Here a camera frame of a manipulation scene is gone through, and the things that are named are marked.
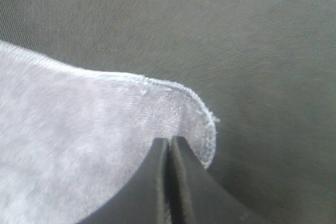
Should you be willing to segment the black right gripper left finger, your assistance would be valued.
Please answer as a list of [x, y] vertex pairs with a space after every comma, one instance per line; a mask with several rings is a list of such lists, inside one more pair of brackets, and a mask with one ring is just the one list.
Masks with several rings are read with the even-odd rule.
[[165, 174], [169, 143], [156, 138], [119, 192], [80, 223], [166, 223]]

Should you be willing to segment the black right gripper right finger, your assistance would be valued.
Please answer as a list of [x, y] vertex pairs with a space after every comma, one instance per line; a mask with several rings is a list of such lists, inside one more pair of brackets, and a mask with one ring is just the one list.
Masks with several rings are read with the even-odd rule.
[[171, 140], [167, 197], [172, 223], [265, 223], [214, 180], [180, 136]]

